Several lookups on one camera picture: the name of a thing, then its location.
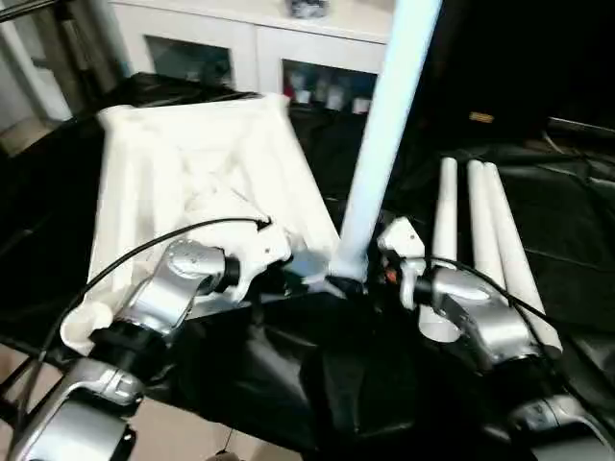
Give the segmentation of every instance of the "black cable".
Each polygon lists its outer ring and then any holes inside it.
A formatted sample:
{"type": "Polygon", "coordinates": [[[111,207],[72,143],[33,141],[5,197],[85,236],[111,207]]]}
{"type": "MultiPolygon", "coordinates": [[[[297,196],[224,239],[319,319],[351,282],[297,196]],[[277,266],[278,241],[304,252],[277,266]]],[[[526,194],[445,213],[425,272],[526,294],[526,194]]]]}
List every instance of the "black cable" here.
{"type": "Polygon", "coordinates": [[[595,325],[591,325],[591,324],[580,324],[577,322],[569,322],[566,320],[561,320],[555,317],[551,317],[541,312],[540,310],[536,309],[535,307],[529,305],[525,301],[522,301],[519,298],[515,297],[510,292],[502,288],[496,281],[491,279],[489,276],[483,274],[481,271],[463,262],[455,261],[453,259],[447,259],[445,257],[436,257],[436,256],[410,257],[408,258],[408,260],[426,260],[427,262],[431,260],[431,261],[436,261],[436,262],[443,262],[443,263],[455,266],[457,269],[461,269],[462,271],[469,272],[473,276],[476,276],[479,279],[482,279],[486,281],[487,283],[489,283],[491,286],[493,286],[510,303],[520,305],[526,311],[532,313],[536,317],[540,318],[540,320],[543,320],[544,322],[548,323],[549,325],[551,325],[552,327],[556,329],[564,329],[564,330],[567,330],[568,332],[575,330],[577,332],[585,332],[585,333],[590,333],[590,334],[605,334],[605,335],[615,336],[614,329],[600,328],[600,327],[596,327],[595,325]]]}
{"type": "Polygon", "coordinates": [[[270,224],[270,222],[262,221],[256,218],[247,218],[247,217],[210,219],[208,221],[202,221],[199,223],[191,224],[189,226],[185,226],[183,228],[179,228],[177,230],[173,230],[171,232],[165,233],[159,237],[156,237],[130,250],[129,252],[123,254],[118,259],[116,259],[114,262],[112,262],[109,266],[103,269],[98,275],[96,275],[96,277],[94,277],[86,285],[84,285],[84,287],[75,295],[72,301],[61,312],[61,314],[58,316],[58,318],[56,319],[52,327],[49,329],[49,332],[47,333],[47,336],[45,337],[45,340],[43,341],[42,347],[40,349],[40,353],[37,358],[37,362],[34,365],[34,369],[28,375],[28,380],[26,381],[24,389],[17,399],[19,406],[17,410],[17,421],[15,423],[15,430],[13,431],[12,438],[11,438],[11,449],[13,448],[14,443],[17,440],[17,436],[23,430],[23,425],[26,420],[26,416],[28,414],[28,406],[30,404],[32,393],[34,392],[34,388],[37,385],[38,376],[40,375],[40,371],[44,364],[45,357],[49,349],[51,348],[51,345],[54,339],[56,338],[58,329],[60,328],[64,317],[80,304],[80,302],[82,301],[86,293],[89,290],[91,290],[94,286],[96,286],[108,274],[110,274],[115,269],[117,269],[120,265],[122,265],[124,262],[131,259],[135,255],[138,255],[139,253],[142,253],[145,250],[148,250],[154,247],[155,245],[158,245],[159,243],[165,240],[170,240],[174,237],[182,235],[183,233],[186,233],[186,232],[189,232],[195,229],[203,228],[206,226],[212,226],[214,224],[220,224],[220,223],[237,223],[237,222],[255,223],[259,229],[262,229],[270,224]]]}
{"type": "MultiPolygon", "coordinates": [[[[422,258],[422,257],[409,258],[409,259],[427,260],[426,258],[422,258]]],[[[543,314],[542,312],[537,310],[535,307],[532,307],[531,305],[529,305],[529,304],[525,303],[524,301],[518,299],[517,297],[513,296],[510,292],[508,292],[506,289],[502,288],[496,281],[494,281],[493,279],[488,277],[486,274],[482,273],[481,271],[479,271],[479,270],[475,269],[474,267],[469,266],[469,265],[467,265],[467,264],[465,264],[463,262],[459,262],[459,261],[456,261],[456,260],[453,260],[453,259],[447,259],[447,258],[444,258],[444,257],[437,257],[437,256],[430,256],[429,259],[432,260],[432,261],[436,261],[436,262],[443,262],[443,263],[446,263],[446,264],[450,264],[452,266],[455,266],[457,269],[460,269],[460,270],[462,270],[464,272],[470,273],[470,274],[478,277],[479,279],[482,279],[483,281],[489,283],[489,285],[493,286],[493,288],[495,288],[501,295],[503,295],[508,300],[510,305],[513,306],[517,310],[517,312],[519,312],[519,315],[522,317],[522,319],[524,320],[524,322],[528,326],[528,329],[529,329],[531,335],[533,336],[536,344],[538,345],[538,349],[540,350],[542,355],[545,357],[545,359],[549,363],[549,367],[550,367],[549,372],[550,372],[550,374],[552,374],[553,377],[558,378],[561,381],[561,383],[563,384],[564,388],[575,399],[577,399],[578,402],[587,411],[589,411],[589,413],[596,419],[596,421],[598,423],[600,423],[604,427],[604,429],[606,431],[608,431],[610,437],[612,437],[615,440],[615,429],[613,428],[612,424],[610,424],[606,420],[606,418],[604,418],[602,416],[601,410],[596,405],[594,405],[592,402],[590,402],[588,399],[586,399],[582,395],[582,393],[571,383],[570,379],[560,372],[559,367],[557,366],[557,364],[556,364],[555,360],[553,359],[553,357],[547,351],[547,346],[545,345],[545,343],[542,342],[542,340],[538,336],[537,331],[535,330],[535,328],[533,326],[533,323],[528,318],[527,313],[524,312],[524,309],[526,311],[536,315],[537,317],[539,317],[541,320],[545,321],[546,323],[548,323],[552,327],[556,328],[557,332],[559,334],[561,334],[562,337],[564,337],[564,339],[568,343],[573,345],[573,349],[575,349],[575,353],[580,358],[580,360],[585,364],[585,366],[588,366],[589,368],[591,368],[595,375],[600,376],[602,384],[604,385],[604,387],[606,387],[608,389],[608,392],[611,395],[611,397],[613,399],[615,399],[615,384],[613,384],[608,379],[608,377],[604,374],[604,371],[601,370],[596,365],[596,363],[594,363],[592,358],[578,345],[577,341],[575,340],[575,338],[573,338],[571,336],[570,332],[561,328],[562,325],[567,325],[568,327],[569,326],[574,326],[575,328],[579,328],[579,327],[587,328],[587,327],[591,327],[591,326],[573,324],[573,323],[569,323],[569,322],[563,322],[563,321],[560,321],[560,320],[556,320],[556,319],[554,319],[554,318],[552,318],[550,316],[547,316],[546,314],[543,314]]],[[[599,328],[591,328],[591,329],[594,330],[594,332],[599,332],[601,334],[615,334],[615,332],[605,331],[605,330],[601,330],[599,328]]]]}

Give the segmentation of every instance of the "glass cabinet door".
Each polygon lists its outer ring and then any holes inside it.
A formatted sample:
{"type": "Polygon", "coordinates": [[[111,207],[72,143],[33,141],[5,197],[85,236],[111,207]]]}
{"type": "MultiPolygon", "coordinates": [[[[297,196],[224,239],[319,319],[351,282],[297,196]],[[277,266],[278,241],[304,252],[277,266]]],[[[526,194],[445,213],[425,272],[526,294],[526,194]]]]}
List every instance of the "glass cabinet door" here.
{"type": "Polygon", "coordinates": [[[132,72],[258,91],[255,26],[113,4],[132,72]]]}
{"type": "Polygon", "coordinates": [[[369,110],[386,45],[258,27],[260,91],[300,104],[369,110]]]}
{"type": "Polygon", "coordinates": [[[161,36],[146,36],[145,41],[157,74],[206,85],[234,87],[228,48],[161,36]]]}
{"type": "Polygon", "coordinates": [[[365,113],[377,75],[326,65],[282,60],[283,93],[299,104],[365,113]]]}

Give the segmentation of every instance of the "shelf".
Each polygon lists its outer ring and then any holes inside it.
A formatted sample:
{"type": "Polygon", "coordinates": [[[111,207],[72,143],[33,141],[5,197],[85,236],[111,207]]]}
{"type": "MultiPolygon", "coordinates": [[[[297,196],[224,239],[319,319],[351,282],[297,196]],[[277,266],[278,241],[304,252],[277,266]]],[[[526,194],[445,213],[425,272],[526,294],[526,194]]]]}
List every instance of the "shelf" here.
{"type": "Polygon", "coordinates": [[[331,0],[329,14],[318,19],[295,19],[283,0],[111,0],[171,12],[185,12],[262,26],[386,43],[395,0],[331,0]]]}

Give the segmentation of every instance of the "white tube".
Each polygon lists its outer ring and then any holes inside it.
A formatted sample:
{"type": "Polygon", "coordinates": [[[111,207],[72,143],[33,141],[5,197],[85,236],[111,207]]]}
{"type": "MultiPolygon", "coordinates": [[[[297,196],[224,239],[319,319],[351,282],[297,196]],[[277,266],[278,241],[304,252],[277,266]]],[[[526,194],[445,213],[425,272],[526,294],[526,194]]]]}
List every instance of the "white tube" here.
{"type": "MultiPolygon", "coordinates": [[[[484,172],[487,179],[489,204],[491,205],[493,223],[498,238],[498,248],[500,249],[500,258],[504,268],[506,287],[512,295],[530,304],[540,312],[545,312],[536,282],[529,268],[528,258],[521,243],[521,237],[510,211],[498,168],[493,163],[485,163],[484,172]]],[[[562,348],[557,331],[529,312],[528,317],[540,340],[544,344],[553,346],[561,351],[562,348]]]]}
{"type": "Polygon", "coordinates": [[[364,281],[365,251],[374,233],[382,198],[442,0],[398,0],[384,64],[376,83],[358,155],[341,240],[330,273],[364,281]]]}
{"type": "Polygon", "coordinates": [[[442,158],[440,164],[431,252],[434,256],[457,259],[457,162],[454,158],[442,158]]]}
{"type": "Polygon", "coordinates": [[[498,250],[498,239],[494,228],[489,192],[482,163],[471,160],[468,163],[468,190],[470,193],[470,216],[472,218],[472,249],[474,266],[504,287],[504,273],[498,250]]]}

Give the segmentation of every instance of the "black tablecloth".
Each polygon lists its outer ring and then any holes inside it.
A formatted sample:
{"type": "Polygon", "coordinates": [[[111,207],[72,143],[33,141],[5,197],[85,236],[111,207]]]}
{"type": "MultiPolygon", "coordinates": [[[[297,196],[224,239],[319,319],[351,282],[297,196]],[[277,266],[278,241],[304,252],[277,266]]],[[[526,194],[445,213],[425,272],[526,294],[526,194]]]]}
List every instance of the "black tablecloth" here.
{"type": "MultiPolygon", "coordinates": [[[[0,167],[0,277],[5,294],[0,342],[35,352],[59,309],[86,281],[104,142],[96,111],[118,104],[189,104],[229,93],[136,75],[99,107],[0,167]]],[[[339,224],[365,117],[300,106],[291,106],[289,115],[339,224]]],[[[436,152],[430,148],[432,141],[406,129],[383,207],[410,216],[429,247],[440,157],[498,163],[548,314],[615,329],[613,168],[601,165],[588,172],[584,161],[553,163],[542,152],[509,144],[436,152]]],[[[471,262],[465,183],[462,173],[459,258],[471,262]]],[[[433,421],[417,421],[437,412],[435,419],[440,430],[449,429],[445,439],[450,441],[439,454],[451,444],[472,445],[474,436],[454,428],[467,424],[473,411],[463,403],[467,395],[453,397],[459,386],[444,382],[450,377],[438,371],[438,354],[423,352],[395,315],[374,318],[369,307],[340,302],[327,309],[331,300],[318,296],[283,308],[268,304],[259,319],[254,312],[239,311],[191,321],[172,352],[176,373],[153,386],[152,395],[293,449],[363,447],[358,441],[367,439],[394,446],[401,443],[399,434],[404,434],[404,443],[410,440],[410,428],[414,443],[426,443],[433,421]],[[319,325],[310,328],[314,318],[319,325]],[[276,357],[255,356],[260,347],[275,352],[289,369],[295,367],[289,372],[295,380],[277,381],[275,370],[267,369],[276,357]],[[392,369],[403,372],[391,375],[392,369]],[[420,378],[419,370],[427,370],[430,378],[420,378]],[[339,435],[335,442],[332,433],[339,435]]],[[[596,335],[577,338],[613,378],[615,343],[596,335]]],[[[61,365],[71,355],[56,345],[50,359],[61,365]]],[[[564,361],[587,398],[615,407],[573,353],[567,350],[564,361]]]]}

